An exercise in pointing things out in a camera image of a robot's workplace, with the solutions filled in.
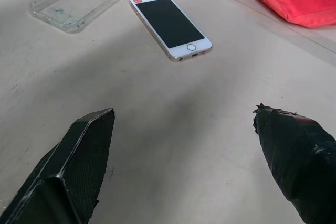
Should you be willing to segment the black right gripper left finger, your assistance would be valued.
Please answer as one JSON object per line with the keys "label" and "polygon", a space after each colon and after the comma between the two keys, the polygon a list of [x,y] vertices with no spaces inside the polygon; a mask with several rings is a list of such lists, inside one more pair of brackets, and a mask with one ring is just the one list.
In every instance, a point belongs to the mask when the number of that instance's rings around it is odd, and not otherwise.
{"label": "black right gripper left finger", "polygon": [[1,214],[1,223],[88,223],[106,173],[112,108],[77,119]]}

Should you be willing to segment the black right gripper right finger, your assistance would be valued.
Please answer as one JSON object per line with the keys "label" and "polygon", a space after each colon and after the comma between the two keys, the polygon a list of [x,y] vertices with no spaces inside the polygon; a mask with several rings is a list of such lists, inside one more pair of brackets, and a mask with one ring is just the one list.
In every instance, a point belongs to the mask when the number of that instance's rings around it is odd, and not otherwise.
{"label": "black right gripper right finger", "polygon": [[259,104],[255,132],[271,174],[304,223],[335,223],[335,138],[315,120]]}

